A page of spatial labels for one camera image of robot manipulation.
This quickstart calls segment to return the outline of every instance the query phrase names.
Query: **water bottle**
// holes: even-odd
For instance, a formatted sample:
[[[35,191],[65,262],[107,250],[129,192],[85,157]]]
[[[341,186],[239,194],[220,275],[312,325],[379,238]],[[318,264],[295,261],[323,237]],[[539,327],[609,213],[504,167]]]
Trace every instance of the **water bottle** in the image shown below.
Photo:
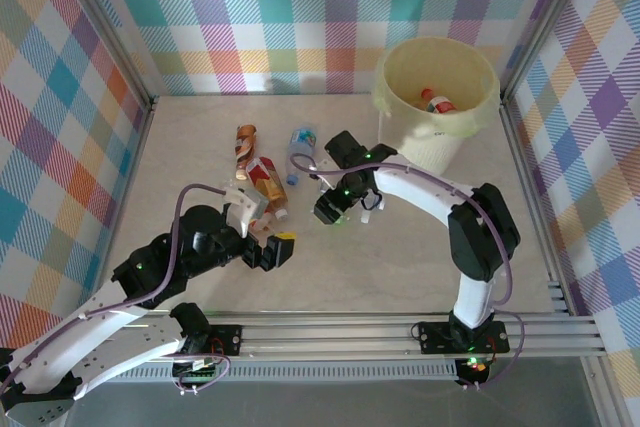
[[[315,129],[312,126],[303,125],[293,131],[289,147],[287,147],[287,184],[296,185],[300,176],[300,171],[296,169],[291,163],[291,160],[289,160],[291,159],[291,156],[293,154],[304,154],[312,157],[315,146],[316,134]]]

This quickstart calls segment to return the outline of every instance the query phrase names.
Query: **white plastic bracket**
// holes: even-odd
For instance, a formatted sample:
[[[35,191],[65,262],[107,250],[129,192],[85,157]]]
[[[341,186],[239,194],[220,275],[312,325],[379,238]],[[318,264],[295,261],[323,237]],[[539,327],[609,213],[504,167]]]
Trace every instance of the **white plastic bracket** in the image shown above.
[[[329,159],[322,159],[316,167],[312,167],[313,170],[338,170],[339,167]],[[338,181],[340,180],[339,175],[321,175],[316,174],[320,179],[320,192],[325,193],[327,190],[335,189],[336,185],[338,185]]]
[[[233,227],[242,238],[247,236],[251,221],[262,217],[269,205],[267,198],[257,190],[242,192],[239,189],[227,189],[224,200],[231,204],[227,210],[227,225]]]

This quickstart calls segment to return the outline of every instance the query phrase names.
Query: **cream plastic bin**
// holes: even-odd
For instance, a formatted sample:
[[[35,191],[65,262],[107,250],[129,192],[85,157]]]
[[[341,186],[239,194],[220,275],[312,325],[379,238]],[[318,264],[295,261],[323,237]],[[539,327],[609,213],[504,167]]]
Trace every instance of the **cream plastic bin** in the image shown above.
[[[432,114],[413,107],[425,88],[449,98],[456,112]],[[473,47],[421,37],[396,45],[378,61],[373,101],[380,110],[379,142],[442,174],[464,139],[495,120],[500,81]]]

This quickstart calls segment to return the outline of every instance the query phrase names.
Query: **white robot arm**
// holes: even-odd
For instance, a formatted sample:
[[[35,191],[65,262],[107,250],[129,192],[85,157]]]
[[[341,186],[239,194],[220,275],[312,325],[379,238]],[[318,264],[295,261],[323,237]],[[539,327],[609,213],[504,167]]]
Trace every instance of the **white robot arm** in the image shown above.
[[[378,197],[371,204],[375,206],[385,193],[410,202],[449,229],[451,256],[461,272],[458,299],[450,314],[450,333],[460,347],[471,346],[493,319],[494,273],[520,243],[500,191],[491,184],[472,188],[438,177],[383,144],[368,150],[347,131],[331,139],[325,150],[344,170],[323,174],[299,166],[323,180],[327,174],[343,174],[316,202],[314,212],[325,224],[335,223],[357,203],[370,209],[364,199],[373,193]]]
[[[235,189],[221,193],[229,202],[225,215],[207,205],[191,207],[171,234],[134,251],[102,288],[54,329],[17,350],[0,349],[0,402],[7,416],[25,426],[49,423],[75,400],[126,370],[164,355],[201,351],[211,326],[195,304],[180,304],[151,325],[119,331],[183,292],[189,279],[236,257],[265,271],[291,257],[291,236],[271,236],[263,249],[248,233],[251,219],[260,217],[268,204],[261,194]],[[175,229],[178,253],[169,272]],[[166,287],[158,291],[167,275]]]

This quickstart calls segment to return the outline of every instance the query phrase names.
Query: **colorful checkered wall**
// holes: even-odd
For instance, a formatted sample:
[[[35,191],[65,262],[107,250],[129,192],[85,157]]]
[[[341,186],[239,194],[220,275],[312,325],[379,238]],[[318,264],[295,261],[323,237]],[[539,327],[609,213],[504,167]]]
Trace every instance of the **colorful checkered wall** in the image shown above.
[[[640,425],[640,0],[570,0],[512,108],[571,293]]]
[[[0,0],[0,346],[93,289],[142,117],[77,0]]]
[[[290,94],[368,92],[384,49],[419,35],[473,44],[502,70],[535,0],[104,0],[104,5],[145,75],[170,94]]]
[[[533,34],[536,30],[541,27],[540,23],[543,22],[543,14],[550,8],[552,8],[553,0],[537,0],[533,10],[531,10],[531,14],[529,15],[529,19],[525,25],[522,34],[520,35],[520,39],[518,43],[514,47],[511,52],[511,56],[509,57],[509,61],[507,62],[507,66],[502,72],[500,79],[502,85],[506,85],[506,83],[510,80],[511,75],[513,73],[513,69],[523,60],[523,56],[526,55],[524,53],[525,47],[530,43],[533,38]]]

